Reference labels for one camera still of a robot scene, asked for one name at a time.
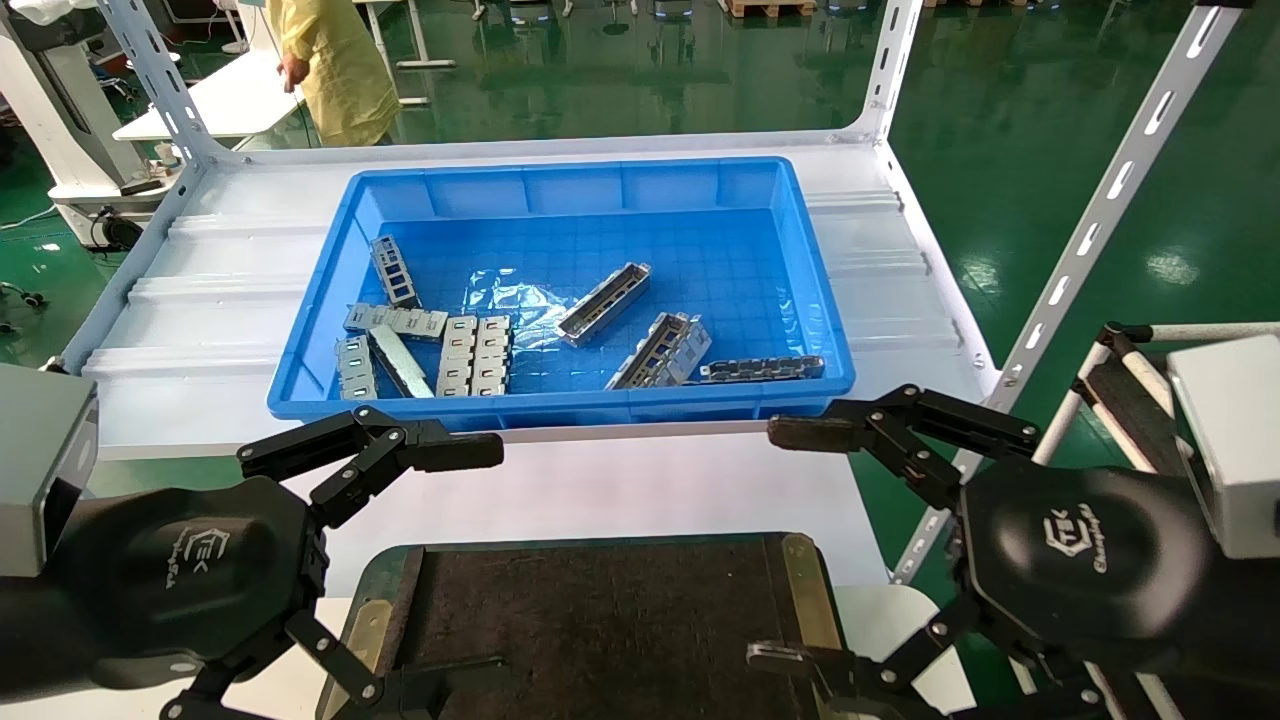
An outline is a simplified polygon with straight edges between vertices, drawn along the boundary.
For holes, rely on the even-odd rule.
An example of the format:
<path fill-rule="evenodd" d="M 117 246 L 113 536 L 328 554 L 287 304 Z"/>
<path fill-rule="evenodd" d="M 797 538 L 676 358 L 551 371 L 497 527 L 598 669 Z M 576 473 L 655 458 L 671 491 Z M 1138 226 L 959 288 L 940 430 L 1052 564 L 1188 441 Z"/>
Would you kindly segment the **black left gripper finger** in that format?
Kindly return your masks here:
<path fill-rule="evenodd" d="M 498 656 L 419 665 L 374 675 L 314 615 L 300 611 L 284 623 L 289 638 L 317 664 L 348 698 L 334 719 L 438 719 L 453 693 L 466 685 L 502 680 L 509 670 Z M 259 714 L 225 706 L 221 700 L 234 674 L 206 667 L 193 684 L 168 702 L 161 719 L 260 719 Z"/>
<path fill-rule="evenodd" d="M 332 529 L 346 524 L 407 470 L 485 469 L 503 460 L 503 439 L 495 433 L 456 436 L 439 420 L 404 421 L 367 405 L 238 450 L 244 478 L 266 477 L 276 483 L 340 462 L 310 495 L 319 524 Z"/>

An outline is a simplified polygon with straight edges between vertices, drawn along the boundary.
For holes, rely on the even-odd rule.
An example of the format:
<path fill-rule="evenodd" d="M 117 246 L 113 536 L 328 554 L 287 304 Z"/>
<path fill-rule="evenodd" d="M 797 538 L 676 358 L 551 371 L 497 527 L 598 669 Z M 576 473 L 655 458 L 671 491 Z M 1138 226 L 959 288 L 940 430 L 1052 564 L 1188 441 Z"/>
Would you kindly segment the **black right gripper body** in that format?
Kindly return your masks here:
<path fill-rule="evenodd" d="M 1188 480 L 993 465 L 957 514 L 977 593 L 1101 667 L 1277 685 L 1277 560 L 1230 559 Z"/>

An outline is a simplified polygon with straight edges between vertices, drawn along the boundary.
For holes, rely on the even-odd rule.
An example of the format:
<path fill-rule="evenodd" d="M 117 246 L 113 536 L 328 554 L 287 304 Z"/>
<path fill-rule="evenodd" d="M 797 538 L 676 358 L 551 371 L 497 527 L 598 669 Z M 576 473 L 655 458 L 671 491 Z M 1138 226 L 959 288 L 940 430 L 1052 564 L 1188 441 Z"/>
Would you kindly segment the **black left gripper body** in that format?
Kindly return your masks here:
<path fill-rule="evenodd" d="M 3 701 L 246 682 L 292 647 L 326 566 L 314 511 L 269 479 L 83 500 L 37 577 L 3 579 Z"/>

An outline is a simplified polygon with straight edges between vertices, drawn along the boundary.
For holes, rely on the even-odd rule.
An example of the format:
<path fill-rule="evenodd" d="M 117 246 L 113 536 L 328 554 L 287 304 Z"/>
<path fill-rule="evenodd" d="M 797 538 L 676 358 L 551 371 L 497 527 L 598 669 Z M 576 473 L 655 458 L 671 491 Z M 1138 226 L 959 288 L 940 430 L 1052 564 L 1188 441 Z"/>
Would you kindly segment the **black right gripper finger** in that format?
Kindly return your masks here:
<path fill-rule="evenodd" d="M 913 682 L 984 619 L 983 603 L 960 594 L 884 661 L 847 650 L 755 642 L 748 646 L 748 665 L 809 682 L 818 700 L 838 714 L 874 719 L 1101 717 L 1101 692 L 1089 682 L 1070 682 L 1004 705 L 975 706 L 951 714 L 929 705 L 914 689 Z"/>
<path fill-rule="evenodd" d="M 1032 457 L 1041 429 L 950 395 L 901 386 L 870 401 L 833 400 L 819 416 L 773 416 L 768 438 L 791 451 L 868 452 L 929 506 L 954 510 L 963 474 L 927 439 L 982 457 Z"/>

